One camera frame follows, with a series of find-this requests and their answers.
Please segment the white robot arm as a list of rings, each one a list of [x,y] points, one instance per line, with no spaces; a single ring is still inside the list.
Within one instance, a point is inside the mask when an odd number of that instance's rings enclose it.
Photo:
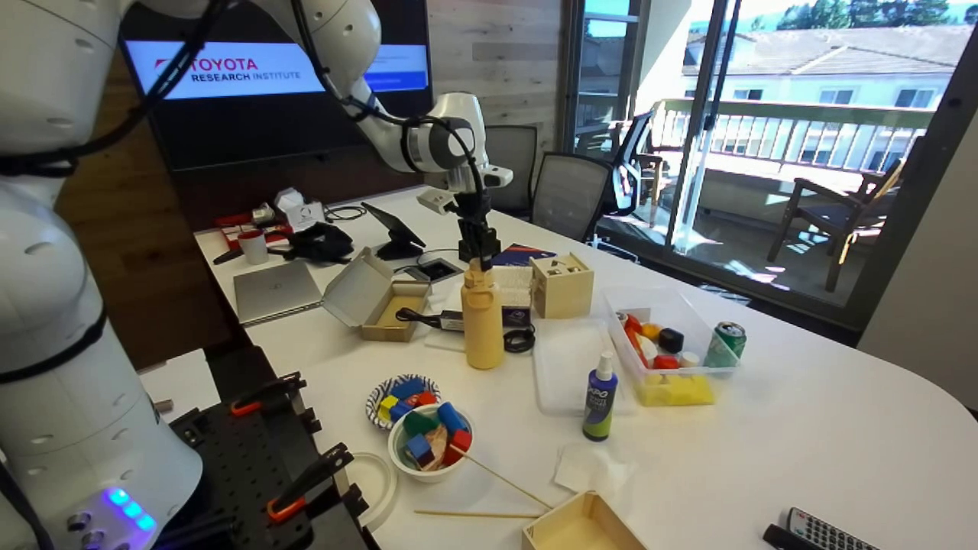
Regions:
[[[202,455],[149,405],[54,201],[81,157],[126,138],[96,131],[94,117],[128,9],[193,25],[143,95],[160,105],[236,2],[263,9],[305,48],[388,169],[443,180],[465,259],[497,254],[486,193],[512,174],[486,154],[481,102],[449,92],[426,117],[388,114],[367,83],[383,39],[374,0],[2,0],[2,550],[149,550],[203,478]]]

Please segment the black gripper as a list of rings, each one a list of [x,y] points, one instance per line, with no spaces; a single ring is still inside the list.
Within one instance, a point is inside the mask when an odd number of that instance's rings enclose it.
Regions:
[[[494,257],[502,254],[497,232],[488,226],[488,201],[484,193],[459,193],[455,195],[459,214],[459,266],[469,272],[472,259],[484,272],[494,270]]]

